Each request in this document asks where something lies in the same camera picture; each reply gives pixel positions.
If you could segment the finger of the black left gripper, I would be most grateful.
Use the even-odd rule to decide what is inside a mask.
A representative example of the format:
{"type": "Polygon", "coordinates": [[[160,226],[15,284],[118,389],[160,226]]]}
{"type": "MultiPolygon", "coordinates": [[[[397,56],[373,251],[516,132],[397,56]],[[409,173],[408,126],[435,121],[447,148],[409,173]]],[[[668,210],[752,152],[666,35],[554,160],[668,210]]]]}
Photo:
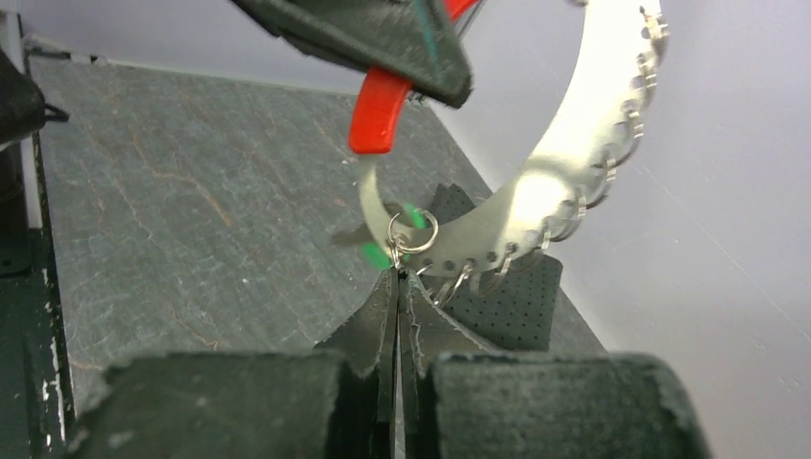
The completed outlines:
{"type": "Polygon", "coordinates": [[[380,68],[453,108],[472,90],[471,65],[448,1],[241,0],[235,7],[305,55],[365,72],[380,68]]]}

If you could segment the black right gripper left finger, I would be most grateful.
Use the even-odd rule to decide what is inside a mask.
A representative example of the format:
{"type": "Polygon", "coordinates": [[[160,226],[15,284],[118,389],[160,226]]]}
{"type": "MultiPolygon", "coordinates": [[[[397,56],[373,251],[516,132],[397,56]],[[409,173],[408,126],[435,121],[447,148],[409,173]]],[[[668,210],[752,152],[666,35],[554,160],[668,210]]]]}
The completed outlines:
{"type": "Polygon", "coordinates": [[[398,275],[312,349],[164,353],[109,367],[68,458],[391,458],[398,275]]]}

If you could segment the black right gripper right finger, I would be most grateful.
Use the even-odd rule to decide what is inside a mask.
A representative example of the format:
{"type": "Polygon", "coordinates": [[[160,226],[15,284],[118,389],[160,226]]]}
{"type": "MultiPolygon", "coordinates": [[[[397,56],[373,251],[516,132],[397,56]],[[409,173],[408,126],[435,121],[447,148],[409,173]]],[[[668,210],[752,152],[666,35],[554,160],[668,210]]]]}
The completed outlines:
{"type": "Polygon", "coordinates": [[[400,274],[409,458],[709,458],[690,396],[642,353],[509,352],[400,274]]]}

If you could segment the large metal keyring red grip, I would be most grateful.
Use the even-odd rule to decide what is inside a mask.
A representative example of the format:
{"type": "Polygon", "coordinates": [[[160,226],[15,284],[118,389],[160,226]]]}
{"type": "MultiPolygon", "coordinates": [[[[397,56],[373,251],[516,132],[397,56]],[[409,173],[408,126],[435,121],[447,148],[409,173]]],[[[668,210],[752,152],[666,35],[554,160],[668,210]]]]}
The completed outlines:
{"type": "Polygon", "coordinates": [[[586,1],[581,46],[559,109],[513,179],[446,224],[402,224],[380,195],[377,165],[391,148],[409,85],[370,72],[351,125],[358,191],[373,241],[395,267],[444,279],[437,304],[463,283],[476,295],[498,288],[523,256],[569,238],[603,202],[618,168],[637,151],[644,114],[669,47],[658,1],[586,1]]]}

